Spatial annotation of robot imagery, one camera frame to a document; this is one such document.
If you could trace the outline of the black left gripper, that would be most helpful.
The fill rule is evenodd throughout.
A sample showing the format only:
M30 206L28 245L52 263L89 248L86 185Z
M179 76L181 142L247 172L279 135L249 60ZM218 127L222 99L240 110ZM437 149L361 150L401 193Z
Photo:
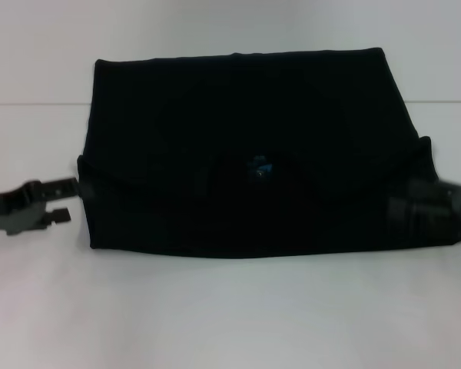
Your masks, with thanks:
M71 215L67 208L45 212L45 201L59 201L79 195L80 187L76 178L30 181L15 190L0 193L0 231L12 236L45 229L44 224L68 223Z

